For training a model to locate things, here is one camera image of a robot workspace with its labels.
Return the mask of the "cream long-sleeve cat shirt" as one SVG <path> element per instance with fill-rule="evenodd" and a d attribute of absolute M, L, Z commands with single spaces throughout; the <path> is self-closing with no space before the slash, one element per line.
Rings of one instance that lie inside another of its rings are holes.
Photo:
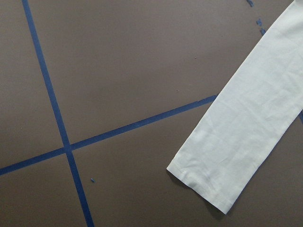
<path fill-rule="evenodd" d="M 226 214 L 303 109 L 303 3 L 293 1 L 203 115 L 167 170 Z"/>

